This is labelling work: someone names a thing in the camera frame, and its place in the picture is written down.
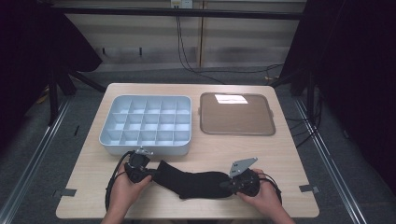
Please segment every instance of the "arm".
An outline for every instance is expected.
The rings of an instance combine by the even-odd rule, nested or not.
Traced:
[[[118,174],[123,173],[121,165]],[[110,194],[110,205],[102,220],[102,224],[121,223],[129,207],[137,200],[140,192],[149,184],[151,176],[146,176],[139,183],[133,183],[126,174],[121,174],[115,181]]]
[[[254,169],[257,174],[263,174],[262,170]],[[260,191],[255,197],[249,197],[238,192],[237,195],[246,203],[256,207],[264,216],[271,218],[275,224],[294,223],[286,210],[282,207],[273,186],[266,182],[260,181]]]

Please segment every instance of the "wooden table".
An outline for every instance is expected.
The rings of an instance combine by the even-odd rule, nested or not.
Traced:
[[[258,93],[264,95],[274,112],[276,133],[272,136],[235,136],[203,133],[198,108],[204,92]],[[59,218],[102,218],[105,188],[120,156],[111,156],[99,142],[99,135],[114,98],[123,94],[187,95],[191,98],[192,132],[190,151],[185,156],[151,158],[148,168],[157,168],[161,159],[184,172],[219,171],[229,173],[233,161],[257,157],[251,168],[261,168],[282,190],[283,205],[292,217],[316,217],[318,206],[312,192],[301,193],[307,185],[304,168],[290,135],[276,93],[271,87],[180,84],[127,84],[108,86],[87,139],[70,176],[67,189],[74,197],[63,196],[57,208]],[[261,218],[252,206],[237,196],[226,199],[180,200],[173,191],[152,182],[131,207],[126,217],[134,219]]]

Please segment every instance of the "black cable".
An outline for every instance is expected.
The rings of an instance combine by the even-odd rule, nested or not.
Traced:
[[[301,132],[301,133],[296,133],[296,134],[292,135],[292,137],[296,137],[296,136],[305,134],[306,132],[307,132],[307,131],[303,131],[303,132]]]
[[[275,180],[270,175],[267,175],[267,174],[264,174],[264,173],[258,174],[258,175],[264,175],[265,176],[265,178],[259,178],[259,179],[263,180],[263,181],[266,181],[266,182],[269,182],[273,186],[273,188],[275,189],[277,198],[279,199],[280,203],[282,203],[282,195],[281,195],[282,191],[277,186],[277,183],[275,182]]]
[[[322,113],[322,107],[323,107],[323,96],[319,94],[319,98],[317,101],[317,108],[316,108],[316,115],[315,118],[318,119],[316,127],[314,127],[314,130],[311,134],[309,134],[302,142],[296,145],[296,147],[300,147],[302,144],[304,144],[310,137],[312,137],[314,134],[318,132],[318,128],[321,123],[321,113]]]
[[[291,128],[289,128],[289,130],[293,130],[293,129],[297,128],[298,126],[302,125],[302,124],[304,124],[303,120],[300,121],[299,123],[297,123],[296,125],[292,126]]]
[[[285,118],[286,120],[290,120],[290,121],[307,121],[309,119],[289,119],[289,118]]]
[[[113,175],[111,176],[110,180],[108,181],[107,188],[106,188],[106,196],[105,196],[105,207],[106,207],[106,210],[110,206],[110,195],[111,195],[111,190],[113,189],[114,182],[116,181],[117,177],[119,177],[120,175],[125,173],[125,172],[122,172],[122,173],[117,175],[117,171],[119,170],[120,165],[123,162],[123,160],[125,159],[125,157],[128,156],[128,155],[131,155],[132,153],[133,152],[128,151],[121,157],[119,163],[116,166],[116,169],[114,169]]]
[[[182,60],[182,58],[181,58],[180,44],[181,44],[181,49],[182,49],[183,56],[184,56],[184,61],[186,62],[186,64],[187,64],[188,67],[183,63],[183,60]],[[204,75],[202,75],[202,73],[239,73],[239,74],[254,74],[254,73],[263,73],[263,72],[265,72],[265,73],[267,74],[267,83],[266,83],[265,85],[268,85],[268,84],[269,84],[269,80],[270,80],[270,76],[269,76],[268,71],[271,70],[271,69],[275,69],[275,68],[277,68],[277,67],[283,65],[283,63],[271,64],[271,65],[267,66],[265,69],[263,69],[263,70],[257,70],[257,71],[229,71],[229,70],[196,71],[196,70],[194,70],[194,69],[190,66],[189,61],[188,61],[188,59],[187,59],[186,51],[185,51],[185,49],[184,49],[183,37],[182,37],[182,34],[181,34],[180,17],[177,17],[177,51],[178,51],[178,58],[179,58],[180,63],[181,63],[181,65],[183,66],[184,69],[186,69],[186,70],[189,71],[189,72],[193,72],[195,75],[198,75],[198,76],[201,76],[201,77],[210,78],[210,79],[212,79],[212,80],[214,80],[214,81],[217,81],[217,82],[219,82],[219,83],[221,83],[221,84],[224,84],[224,85],[225,85],[224,82],[222,82],[222,81],[220,81],[220,80],[218,80],[218,79],[215,79],[215,78],[213,78],[213,77],[204,76]]]

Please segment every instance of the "gray plastic organizer tray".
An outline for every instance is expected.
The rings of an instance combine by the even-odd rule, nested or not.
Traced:
[[[118,96],[99,137],[113,155],[137,149],[153,155],[184,155],[190,140],[191,99],[165,95]]]

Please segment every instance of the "metal rail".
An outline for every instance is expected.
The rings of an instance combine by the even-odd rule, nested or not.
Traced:
[[[329,149],[327,149],[323,139],[321,138],[319,132],[316,131],[316,127],[313,126],[309,120],[309,117],[306,115],[306,108],[301,99],[296,99],[295,104],[300,112],[300,115],[304,119],[304,123],[309,133],[311,134],[312,140],[317,147],[318,153],[323,160],[323,163],[329,172],[330,177],[332,178],[332,182],[337,188],[338,193],[348,211],[352,221],[356,224],[364,223],[366,224],[366,219],[361,211],[361,208],[347,186],[346,181],[342,177],[338,167],[336,166],[334,160],[332,159],[332,154]]]
[[[54,5],[51,10],[65,14],[95,14],[95,15],[136,15],[136,16],[170,16],[170,17],[211,17],[211,18],[239,18],[239,19],[267,19],[299,21],[303,13],[295,12],[265,12],[265,11],[236,11],[214,9],[188,8],[157,8],[157,7],[89,7]]]
[[[0,211],[1,224],[11,223],[12,219],[15,217],[15,214],[17,213],[17,210],[21,205],[23,197],[29,189],[33,178],[35,177],[35,173],[37,172],[40,163],[43,161],[43,158],[48,148],[50,147],[50,143],[52,142],[53,137],[57,133],[72,99],[73,96],[65,96],[65,99],[59,107],[60,114],[58,118],[53,122],[51,126],[47,128],[43,138],[41,139],[40,144],[35,150],[35,154],[33,155],[32,159],[30,159],[29,164],[23,171],[23,174],[19,179],[17,185],[15,186],[14,190],[12,190],[10,196],[7,198],[6,203]]]

